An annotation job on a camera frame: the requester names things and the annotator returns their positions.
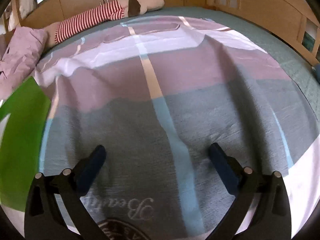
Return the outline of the green cardboard box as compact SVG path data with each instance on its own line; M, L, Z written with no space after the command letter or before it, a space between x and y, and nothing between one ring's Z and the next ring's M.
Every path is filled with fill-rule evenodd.
M1 204L24 211L51 101L33 77L1 106Z

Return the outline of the wooden bed frame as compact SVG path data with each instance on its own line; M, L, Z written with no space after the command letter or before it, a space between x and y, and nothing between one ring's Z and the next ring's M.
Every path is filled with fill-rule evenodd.
M276 35L312 66L319 63L319 21L304 0L207 0L210 7Z

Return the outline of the red striped plush toy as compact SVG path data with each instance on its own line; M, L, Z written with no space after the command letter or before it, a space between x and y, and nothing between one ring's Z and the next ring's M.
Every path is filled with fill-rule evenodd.
M106 21L136 17L164 7L164 0L112 0L44 28L48 35L46 49Z

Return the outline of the pink crumpled duvet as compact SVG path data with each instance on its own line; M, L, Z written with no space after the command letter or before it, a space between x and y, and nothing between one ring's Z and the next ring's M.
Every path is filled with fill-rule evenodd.
M35 69L46 45L44 29L16 28L1 58L1 99L6 100Z

